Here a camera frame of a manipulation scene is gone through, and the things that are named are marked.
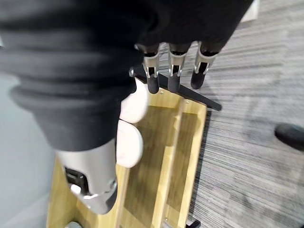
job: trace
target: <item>robotic finger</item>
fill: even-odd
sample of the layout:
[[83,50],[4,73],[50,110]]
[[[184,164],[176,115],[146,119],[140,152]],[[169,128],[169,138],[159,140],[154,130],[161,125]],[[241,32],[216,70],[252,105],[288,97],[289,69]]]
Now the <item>robotic finger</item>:
[[138,44],[137,47],[144,53],[143,68],[147,76],[148,90],[150,93],[156,94],[160,88],[158,79],[159,44],[155,44],[153,46]]
[[205,75],[212,66],[218,52],[210,52],[199,42],[199,48],[196,54],[194,70],[191,78],[191,87],[199,89],[204,83]]
[[190,45],[191,43],[169,44],[168,90],[172,93],[178,92],[180,88],[181,71]]

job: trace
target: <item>wooden frame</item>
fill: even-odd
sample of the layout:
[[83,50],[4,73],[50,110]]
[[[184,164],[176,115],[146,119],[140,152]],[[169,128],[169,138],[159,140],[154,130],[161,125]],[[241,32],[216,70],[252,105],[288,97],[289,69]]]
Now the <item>wooden frame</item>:
[[205,126],[205,105],[185,100],[175,154],[166,219],[174,228],[185,228]]
[[205,125],[205,105],[164,89],[150,95],[147,115],[136,124],[144,141],[141,161],[116,166],[118,196],[113,209],[96,215],[69,190],[56,159],[47,228],[76,221],[83,228],[160,228],[164,218],[184,228]]

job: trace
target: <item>black metal bar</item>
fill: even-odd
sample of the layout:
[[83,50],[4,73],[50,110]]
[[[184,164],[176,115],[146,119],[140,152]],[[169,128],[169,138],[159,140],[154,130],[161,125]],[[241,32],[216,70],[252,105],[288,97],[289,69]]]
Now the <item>black metal bar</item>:
[[[134,73],[137,78],[142,80],[143,82],[147,82],[146,73],[143,69],[143,66],[137,66],[134,68]],[[160,87],[168,90],[168,78],[162,74],[158,74]],[[222,106],[196,92],[194,92],[191,89],[188,89],[187,87],[181,85],[179,91],[177,92],[178,95],[185,97],[186,99],[191,99],[195,101],[202,102],[207,105],[208,108],[212,108],[214,110],[220,111],[222,109]]]
[[190,226],[186,225],[186,228],[200,228],[200,221],[194,221]]

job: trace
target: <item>black fingertip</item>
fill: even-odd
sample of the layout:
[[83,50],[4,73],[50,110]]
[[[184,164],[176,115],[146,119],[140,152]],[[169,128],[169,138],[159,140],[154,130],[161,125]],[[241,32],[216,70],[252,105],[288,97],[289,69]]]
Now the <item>black fingertip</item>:
[[168,77],[168,90],[172,93],[178,92],[180,88],[180,79],[181,77],[177,76],[177,73],[174,73],[173,76]]
[[150,78],[147,78],[148,90],[152,94],[156,94],[160,89],[160,83],[158,77],[151,75]]
[[192,73],[192,78],[191,78],[191,87],[193,89],[199,89],[204,83],[205,75],[202,73],[196,74],[194,71]]

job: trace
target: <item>silver metal joint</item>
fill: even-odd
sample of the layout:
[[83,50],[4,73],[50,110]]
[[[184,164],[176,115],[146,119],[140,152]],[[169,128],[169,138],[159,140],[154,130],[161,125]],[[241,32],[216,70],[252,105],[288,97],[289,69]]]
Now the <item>silver metal joint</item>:
[[152,74],[154,74],[154,77],[158,77],[158,71],[159,71],[159,51],[155,56],[152,57],[144,57],[143,58],[143,68],[146,72],[147,78],[151,78]]
[[217,54],[213,55],[213,56],[204,56],[201,51],[200,51],[200,46],[201,46],[201,42],[199,42],[199,47],[198,47],[198,51],[196,53],[196,59],[195,59],[195,64],[194,64],[194,72],[196,74],[199,73],[199,67],[201,65],[201,63],[207,63],[207,67],[205,68],[205,71],[203,72],[203,74],[206,74],[209,70],[209,67],[212,66],[213,61],[215,60],[216,56],[218,56]]
[[171,77],[175,73],[174,70],[173,70],[174,66],[178,66],[177,76],[178,77],[181,76],[181,71],[182,71],[182,68],[184,67],[186,54],[187,53],[185,53],[183,55],[175,55],[171,51],[169,51],[169,74],[170,74]]

